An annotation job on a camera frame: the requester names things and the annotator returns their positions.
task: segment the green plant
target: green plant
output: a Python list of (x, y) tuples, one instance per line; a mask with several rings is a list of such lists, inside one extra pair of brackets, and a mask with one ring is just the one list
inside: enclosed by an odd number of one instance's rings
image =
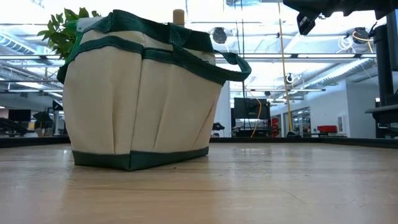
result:
[[(91, 15), (93, 17), (101, 16), (97, 11), (92, 11)], [(89, 16), (90, 14), (84, 7), (80, 8), (79, 14), (74, 13), (70, 9), (64, 9), (64, 12), (61, 14), (51, 15), (51, 20), (47, 24), (48, 30), (42, 30), (37, 35), (43, 35), (42, 40), (48, 39), (48, 46), (56, 54), (60, 55), (60, 59), (66, 59), (69, 57), (76, 42), (76, 30), (67, 24), (73, 21), (77, 22), (79, 18), (87, 18)]]

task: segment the wooden surface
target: wooden surface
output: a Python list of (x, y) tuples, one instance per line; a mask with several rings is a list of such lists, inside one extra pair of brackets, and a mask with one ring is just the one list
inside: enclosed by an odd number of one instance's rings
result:
[(68, 145), (0, 149), (0, 223), (398, 223), (398, 150), (212, 144), (125, 172), (75, 167)]

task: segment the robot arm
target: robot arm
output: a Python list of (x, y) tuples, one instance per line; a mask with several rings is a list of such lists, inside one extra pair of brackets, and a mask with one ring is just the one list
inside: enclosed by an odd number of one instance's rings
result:
[(374, 10), (376, 19), (381, 19), (398, 8), (396, 0), (284, 0), (284, 4), (299, 12), (297, 24), (301, 35), (307, 35), (315, 27), (320, 14), (330, 17), (340, 11), (349, 16), (354, 11)]

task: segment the wooden handle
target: wooden handle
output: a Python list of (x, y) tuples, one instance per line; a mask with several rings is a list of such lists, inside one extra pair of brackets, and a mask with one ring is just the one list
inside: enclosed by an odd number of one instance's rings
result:
[(184, 16), (185, 16), (184, 10), (182, 10), (182, 9), (174, 9), (174, 11), (173, 11), (173, 23), (175, 25), (183, 27), (185, 25)]

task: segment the fluorescent light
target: fluorescent light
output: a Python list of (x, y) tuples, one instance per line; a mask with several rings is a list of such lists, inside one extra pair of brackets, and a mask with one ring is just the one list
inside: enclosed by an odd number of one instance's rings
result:
[(274, 102), (274, 101), (281, 101), (281, 102), (286, 102), (286, 99), (267, 99), (269, 102)]
[(299, 58), (352, 58), (355, 54), (299, 54)]
[[(290, 58), (291, 54), (284, 54), (285, 58)], [(245, 58), (282, 58), (282, 54), (244, 54)], [(216, 58), (224, 58), (221, 54), (216, 54)]]
[[(231, 91), (242, 91), (242, 89), (231, 89)], [(247, 89), (245, 91), (277, 91), (277, 92), (285, 92), (284, 89)], [(298, 92), (298, 91), (325, 91), (325, 89), (299, 89), (299, 90), (287, 90), (287, 91), (291, 91), (291, 92)]]
[(376, 58), (376, 54), (362, 54), (362, 58)]
[(0, 60), (58, 60), (59, 55), (0, 55)]
[(7, 90), (10, 93), (38, 93), (39, 90)]
[[(289, 58), (292, 55), (291, 54), (284, 54), (285, 58)], [(248, 58), (282, 58), (282, 54), (250, 54), (250, 55), (245, 55), (245, 57)]]
[(63, 90), (43, 90), (44, 92), (61, 93)]
[(49, 93), (50, 95), (53, 95), (53, 96), (56, 96), (56, 97), (59, 97), (59, 98), (62, 98), (62, 95), (61, 94), (58, 94), (58, 93)]
[(38, 84), (38, 83), (31, 83), (31, 82), (19, 82), (18, 85), (28, 86), (31, 88), (45, 88), (45, 86)]

